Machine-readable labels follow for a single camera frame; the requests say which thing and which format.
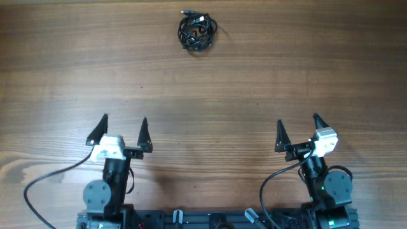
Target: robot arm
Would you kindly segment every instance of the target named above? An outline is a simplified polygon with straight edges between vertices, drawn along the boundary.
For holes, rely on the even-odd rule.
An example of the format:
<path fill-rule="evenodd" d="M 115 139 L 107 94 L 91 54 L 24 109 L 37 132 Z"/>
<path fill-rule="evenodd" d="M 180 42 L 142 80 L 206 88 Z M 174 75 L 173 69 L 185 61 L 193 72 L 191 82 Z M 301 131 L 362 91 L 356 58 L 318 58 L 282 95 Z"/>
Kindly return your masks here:
<path fill-rule="evenodd" d="M 287 162 L 300 162 L 302 172 L 299 171 L 299 174 L 311 199 L 311 202 L 301 206 L 308 227 L 331 229 L 350 226 L 353 216 L 345 206 L 352 203 L 352 173 L 339 165 L 326 165 L 324 156 L 334 150 L 338 134 L 318 114 L 315 113 L 313 118 L 316 128 L 314 135 L 308 142 L 294 145 L 279 120 L 275 151 L 286 152 Z"/>
<path fill-rule="evenodd" d="M 123 137 L 107 133 L 107 114 L 86 139 L 93 146 L 91 161 L 104 160 L 103 177 L 91 181 L 83 191 L 86 214 L 78 228 L 129 228 L 136 216 L 131 204 L 124 204 L 131 159 L 142 160 L 153 152 L 153 144 L 144 118 L 136 147 L 126 146 Z"/>

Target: wooden table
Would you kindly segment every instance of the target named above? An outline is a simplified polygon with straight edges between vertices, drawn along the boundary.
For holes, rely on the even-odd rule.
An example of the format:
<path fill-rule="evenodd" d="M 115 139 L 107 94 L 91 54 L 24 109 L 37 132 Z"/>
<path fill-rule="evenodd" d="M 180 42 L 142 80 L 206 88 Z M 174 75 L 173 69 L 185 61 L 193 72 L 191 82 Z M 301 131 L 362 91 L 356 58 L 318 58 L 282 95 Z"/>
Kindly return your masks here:
<path fill-rule="evenodd" d="M 219 24 L 203 53 L 181 48 L 181 10 Z M 407 5 L 402 1 L 209 1 L 0 7 L 0 225 L 44 228 L 22 191 L 90 151 L 103 113 L 154 152 L 133 161 L 136 209 L 259 208 L 259 187 L 291 165 L 274 152 L 282 118 L 293 143 L 318 112 L 339 134 L 328 165 L 354 173 L 362 228 L 407 225 Z M 102 164 L 36 184 L 29 198 L 72 228 Z M 308 200 L 296 171 L 270 181 L 268 207 Z"/>

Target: cable connector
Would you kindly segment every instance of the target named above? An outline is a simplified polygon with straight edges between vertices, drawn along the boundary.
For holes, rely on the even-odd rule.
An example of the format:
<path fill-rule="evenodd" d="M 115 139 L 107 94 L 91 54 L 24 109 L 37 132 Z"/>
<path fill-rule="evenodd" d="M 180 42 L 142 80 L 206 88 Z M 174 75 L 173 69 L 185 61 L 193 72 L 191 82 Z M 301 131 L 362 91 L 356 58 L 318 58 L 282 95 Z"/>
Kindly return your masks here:
<path fill-rule="evenodd" d="M 193 10 L 183 10 L 183 11 L 181 11 L 181 13 L 183 13 L 185 15 L 194 15 L 194 14 L 196 14 L 196 12 L 193 11 Z"/>
<path fill-rule="evenodd" d="M 204 17 L 204 16 L 199 17 L 198 19 L 194 20 L 194 21 L 192 22 L 192 24 L 194 24 L 194 23 L 199 23 L 199 22 L 201 22 L 201 21 L 203 21 L 203 20 L 205 20 L 205 17 Z"/>

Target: black cable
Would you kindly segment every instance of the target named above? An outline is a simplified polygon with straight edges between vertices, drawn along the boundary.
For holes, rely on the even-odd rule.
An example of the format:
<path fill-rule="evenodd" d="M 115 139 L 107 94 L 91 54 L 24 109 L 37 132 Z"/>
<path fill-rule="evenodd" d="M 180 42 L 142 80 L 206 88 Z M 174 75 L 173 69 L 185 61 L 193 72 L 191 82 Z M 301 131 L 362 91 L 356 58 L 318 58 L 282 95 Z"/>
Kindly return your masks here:
<path fill-rule="evenodd" d="M 178 27 L 178 40 L 184 49 L 195 52 L 205 50 L 212 44 L 217 23 L 208 13 L 184 10 L 185 14 Z"/>
<path fill-rule="evenodd" d="M 132 168 L 129 168 L 129 169 L 130 169 L 130 173 L 132 174 L 133 184 L 132 184 L 132 187 L 126 192 L 126 194 L 131 193 L 134 189 L 134 172 L 133 172 Z"/>
<path fill-rule="evenodd" d="M 333 170 L 333 169 L 340 169 L 340 170 L 346 172 L 348 174 L 348 176 L 350 177 L 350 181 L 352 181 L 354 179 L 352 172 L 348 168 L 346 168 L 342 165 L 332 165 L 328 168 L 328 171 Z"/>
<path fill-rule="evenodd" d="M 55 229 L 55 227 L 52 226 L 47 220 L 45 220 L 45 218 L 42 217 L 42 215 L 40 215 L 40 214 L 38 213 L 38 211 L 35 210 L 35 208 L 32 206 L 32 204 L 30 203 L 30 200 L 28 199 L 28 196 L 27 196 L 28 189 L 29 189 L 33 184 L 37 183 L 38 181 L 42 181 L 42 180 L 44 180 L 44 179 L 46 179 L 46 178 L 48 178 L 48 177 L 50 177 L 50 176 L 53 176 L 53 175 L 56 175 L 56 174 L 60 174 L 60 173 L 62 173 L 62 172 L 66 172 L 66 171 L 68 171 L 68 170 L 71 170 L 71 169 L 73 169 L 73 168 L 75 168 L 75 167 L 81 165 L 83 162 L 87 161 L 87 160 L 90 158 L 90 155 L 91 155 L 91 153 L 89 153 L 88 156 L 86 156 L 84 159 L 82 159 L 82 161 L 80 161 L 80 162 L 78 162 L 78 163 L 76 163 L 76 164 L 74 164 L 74 165 L 72 165 L 72 166 L 69 166 L 69 167 L 67 167 L 67 168 L 60 169 L 60 170 L 57 170 L 57 171 L 54 171 L 54 172 L 50 172 L 50 173 L 48 173 L 48 174 L 45 174 L 45 175 L 43 175 L 43 176 L 41 176 L 41 177 L 36 178 L 35 180 L 33 180 L 33 181 L 31 181 L 29 184 L 27 184 L 27 186 L 24 188 L 24 200 L 25 200 L 25 203 L 27 203 L 28 207 L 29 207 L 29 208 L 31 209 L 31 211 L 38 217 L 38 219 L 41 220 L 41 221 L 42 221 L 46 226 L 48 226 L 49 228 Z"/>
<path fill-rule="evenodd" d="M 269 180 L 271 180 L 271 178 L 273 178 L 273 177 L 275 177 L 275 176 L 277 176 L 277 175 L 279 175 L 279 174 L 281 174 L 281 173 L 283 173 L 283 172 L 287 172 L 287 171 L 289 171 L 289 170 L 291 170 L 291 169 L 293 169 L 293 168 L 295 168 L 295 167 L 297 167 L 297 166 L 302 165 L 302 164 L 305 163 L 308 159 L 310 159 L 311 156 L 312 156 L 312 152 L 309 153 L 309 155 L 308 155 L 302 162 L 298 162 L 298 163 L 296 163 L 296 164 L 294 164 L 294 165 L 292 165 L 292 166 L 289 166 L 289 167 L 287 167 L 287 168 L 285 168 L 285 169 L 282 169 L 282 170 L 279 170 L 279 171 L 273 173 L 272 175 L 270 175 L 268 178 L 266 178 L 266 179 L 263 181 L 263 184 L 261 184 L 261 187 L 260 187 L 260 204 L 261 204 L 261 207 L 263 208 L 263 212 L 264 212 L 265 215 L 267 216 L 267 219 L 270 220 L 270 222 L 272 223 L 272 225 L 274 225 L 274 229 L 281 229 L 281 228 L 274 222 L 274 220 L 272 219 L 272 217 L 271 217 L 271 216 L 268 214 L 268 212 L 267 212 L 265 203 L 263 202 L 263 188 L 265 187 L 266 183 L 267 183 Z"/>
<path fill-rule="evenodd" d="M 307 184 L 307 182 L 305 181 L 305 178 L 304 178 L 304 176 L 302 174 L 301 167 L 298 169 L 298 175 L 300 176 L 300 178 L 304 182 L 304 184 Z"/>

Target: black wire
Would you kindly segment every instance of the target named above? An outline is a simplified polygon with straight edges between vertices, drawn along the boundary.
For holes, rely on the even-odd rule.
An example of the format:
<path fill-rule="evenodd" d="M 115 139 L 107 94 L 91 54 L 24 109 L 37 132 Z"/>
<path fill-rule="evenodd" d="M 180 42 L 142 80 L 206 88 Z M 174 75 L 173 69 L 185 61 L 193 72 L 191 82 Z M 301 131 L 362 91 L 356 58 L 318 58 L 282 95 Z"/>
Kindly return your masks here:
<path fill-rule="evenodd" d="M 130 169 L 130 173 L 132 174 L 133 184 L 132 184 L 132 187 L 126 192 L 126 194 L 131 193 L 134 189 L 134 172 L 133 172 L 132 168 L 129 168 L 129 169 Z"/>
<path fill-rule="evenodd" d="M 304 184 L 307 184 L 307 182 L 305 181 L 305 178 L 302 174 L 302 170 L 301 168 L 298 169 L 298 175 L 300 176 L 301 180 L 304 182 Z"/>
<path fill-rule="evenodd" d="M 266 183 L 267 183 L 269 180 L 271 180 L 271 178 L 273 178 L 273 177 L 275 177 L 275 176 L 277 176 L 277 175 L 279 175 L 279 174 L 281 174 L 281 173 L 283 173 L 283 172 L 287 172 L 287 171 L 289 171 L 289 170 L 291 170 L 291 169 L 293 169 L 293 168 L 295 168 L 295 167 L 297 167 L 297 166 L 302 165 L 302 164 L 305 163 L 308 159 L 310 159 L 311 156 L 312 156 L 312 152 L 311 152 L 303 161 L 298 162 L 298 163 L 296 163 L 296 164 L 294 164 L 294 165 L 292 165 L 292 166 L 289 166 L 289 167 L 287 167 L 287 168 L 285 168 L 285 169 L 282 169 L 282 170 L 279 170 L 279 171 L 273 173 L 272 175 L 270 175 L 268 178 L 266 178 L 266 179 L 263 181 L 263 184 L 261 184 L 261 187 L 260 187 L 260 204 L 261 204 L 261 207 L 263 208 L 263 212 L 264 212 L 265 215 L 267 216 L 268 220 L 270 220 L 270 222 L 272 223 L 272 225 L 274 225 L 274 229 L 281 229 L 281 228 L 274 222 L 274 220 L 272 219 L 272 217 L 271 217 L 271 216 L 268 214 L 268 212 L 267 212 L 265 203 L 263 202 L 263 188 L 265 187 Z"/>
<path fill-rule="evenodd" d="M 40 215 L 40 214 L 38 213 L 38 211 L 35 210 L 35 208 L 32 206 L 32 204 L 30 203 L 30 200 L 28 199 L 28 196 L 27 196 L 28 189 L 29 189 L 33 184 L 37 183 L 38 181 L 42 181 L 43 179 L 46 179 L 46 178 L 48 178 L 48 177 L 50 177 L 50 176 L 53 176 L 53 175 L 56 175 L 56 174 L 60 174 L 60 173 L 62 173 L 62 172 L 66 172 L 66 171 L 68 171 L 68 170 L 70 170 L 70 169 L 73 169 L 73 168 L 79 166 L 79 165 L 82 164 L 83 162 L 87 161 L 87 160 L 90 158 L 90 155 L 91 155 L 91 153 L 89 153 L 88 156 L 86 156 L 84 159 L 82 159 L 82 161 L 80 161 L 80 162 L 78 162 L 78 163 L 76 163 L 76 164 L 74 164 L 74 165 L 72 165 L 72 166 L 69 166 L 69 167 L 67 167 L 67 168 L 60 169 L 60 170 L 57 170 L 57 171 L 54 171 L 54 172 L 50 172 L 50 173 L 45 174 L 45 175 L 43 175 L 43 176 L 41 176 L 41 177 L 38 177 L 37 179 L 35 179 L 35 180 L 31 181 L 29 184 L 27 184 L 27 186 L 24 188 L 24 200 L 25 200 L 25 203 L 27 203 L 28 207 L 29 207 L 29 208 L 31 209 L 31 211 L 38 217 L 38 219 L 41 220 L 41 221 L 42 221 L 46 226 L 48 226 L 49 228 L 54 229 L 55 227 L 52 226 L 47 220 L 45 220 L 45 218 L 42 217 L 42 215 Z"/>
<path fill-rule="evenodd" d="M 178 27 L 178 40 L 187 51 L 203 51 L 212 44 L 217 31 L 217 23 L 208 13 L 185 10 Z"/>
<path fill-rule="evenodd" d="M 328 171 L 333 170 L 333 169 L 340 169 L 340 170 L 345 171 L 349 175 L 350 181 L 352 181 L 354 179 L 354 176 L 352 175 L 352 172 L 348 168 L 346 168 L 346 167 L 344 167 L 342 165 L 332 165 L 332 166 L 330 166 L 328 168 Z"/>

